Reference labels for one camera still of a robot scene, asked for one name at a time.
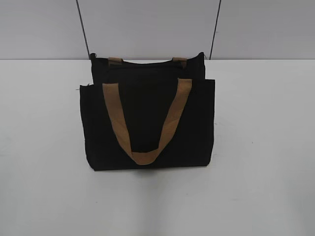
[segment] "gray wall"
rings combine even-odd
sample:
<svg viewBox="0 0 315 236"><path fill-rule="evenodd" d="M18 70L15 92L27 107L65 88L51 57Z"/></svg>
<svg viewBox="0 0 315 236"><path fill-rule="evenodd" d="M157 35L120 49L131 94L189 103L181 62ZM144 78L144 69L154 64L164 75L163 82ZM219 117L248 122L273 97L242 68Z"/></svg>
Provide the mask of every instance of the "gray wall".
<svg viewBox="0 0 315 236"><path fill-rule="evenodd" d="M210 54L219 0L79 0L90 52ZM222 0L212 59L315 59L314 0ZM2 0L0 59L87 59L75 0Z"/></svg>
<svg viewBox="0 0 315 236"><path fill-rule="evenodd" d="M314 0L222 0L213 59L315 59Z"/></svg>

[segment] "white wall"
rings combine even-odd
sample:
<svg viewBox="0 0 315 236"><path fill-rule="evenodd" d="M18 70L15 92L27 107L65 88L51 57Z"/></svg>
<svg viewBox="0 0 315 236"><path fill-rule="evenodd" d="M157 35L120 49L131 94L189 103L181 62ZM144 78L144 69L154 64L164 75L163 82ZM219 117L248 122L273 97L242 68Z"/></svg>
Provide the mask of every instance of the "white wall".
<svg viewBox="0 0 315 236"><path fill-rule="evenodd" d="M208 167L94 172L91 63L0 61L0 236L314 236L315 60L205 64Z"/></svg>
<svg viewBox="0 0 315 236"><path fill-rule="evenodd" d="M314 0L222 0L212 59L315 59Z"/></svg>

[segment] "bag handle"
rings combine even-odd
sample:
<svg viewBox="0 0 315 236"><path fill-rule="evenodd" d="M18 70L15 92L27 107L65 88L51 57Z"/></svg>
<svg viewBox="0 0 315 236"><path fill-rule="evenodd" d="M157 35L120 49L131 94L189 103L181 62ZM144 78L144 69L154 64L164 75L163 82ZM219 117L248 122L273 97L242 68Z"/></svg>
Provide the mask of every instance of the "bag handle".
<svg viewBox="0 0 315 236"><path fill-rule="evenodd" d="M164 121L158 148L149 152L134 152L131 150L129 132L119 97L119 84L103 84L106 108L118 143L135 163L138 165L151 164L171 141L186 105L191 86L192 79L178 79L176 95Z"/></svg>
<svg viewBox="0 0 315 236"><path fill-rule="evenodd" d="M187 66L187 58L172 58L173 62L180 62L183 69ZM122 65L124 60L122 58L108 58L108 67L110 65Z"/></svg>
<svg viewBox="0 0 315 236"><path fill-rule="evenodd" d="M183 69L186 68L187 65L187 58L173 58L173 62L180 62L182 64Z"/></svg>
<svg viewBox="0 0 315 236"><path fill-rule="evenodd" d="M110 67L110 65L121 65L123 62L124 60L121 58L108 58L108 67Z"/></svg>

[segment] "tote bag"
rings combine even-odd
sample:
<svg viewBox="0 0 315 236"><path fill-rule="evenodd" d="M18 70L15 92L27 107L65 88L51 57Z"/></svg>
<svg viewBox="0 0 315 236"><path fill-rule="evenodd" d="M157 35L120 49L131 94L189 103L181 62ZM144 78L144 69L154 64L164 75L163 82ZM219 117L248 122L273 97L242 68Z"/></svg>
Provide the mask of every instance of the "tote bag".
<svg viewBox="0 0 315 236"><path fill-rule="evenodd" d="M139 81L131 72L80 87L86 156L95 171L209 164L215 81L175 76L160 70Z"/></svg>
<svg viewBox="0 0 315 236"><path fill-rule="evenodd" d="M119 83L130 81L132 83L143 80L172 76L182 79L205 79L204 53L199 53L191 59L173 58L158 63L138 64L126 62L120 58L97 58L95 53L91 56L93 83Z"/></svg>

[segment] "tan strap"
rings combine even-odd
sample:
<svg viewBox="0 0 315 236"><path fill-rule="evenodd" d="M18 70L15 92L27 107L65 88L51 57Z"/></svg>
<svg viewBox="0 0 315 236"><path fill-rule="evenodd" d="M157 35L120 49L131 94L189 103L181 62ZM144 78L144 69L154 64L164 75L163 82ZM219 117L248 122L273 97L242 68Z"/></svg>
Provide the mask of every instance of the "tan strap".
<svg viewBox="0 0 315 236"><path fill-rule="evenodd" d="M183 69L186 68L187 58L173 58L172 61L180 62L182 64Z"/></svg>
<svg viewBox="0 0 315 236"><path fill-rule="evenodd" d="M127 129L118 84L103 84L103 94L112 128L119 145L138 165L148 165L156 160L173 138L192 86L191 79L178 79L177 92L164 121L158 148L149 152L133 152Z"/></svg>
<svg viewBox="0 0 315 236"><path fill-rule="evenodd" d="M108 58L108 66L110 65L121 65L123 64L123 59L121 58Z"/></svg>

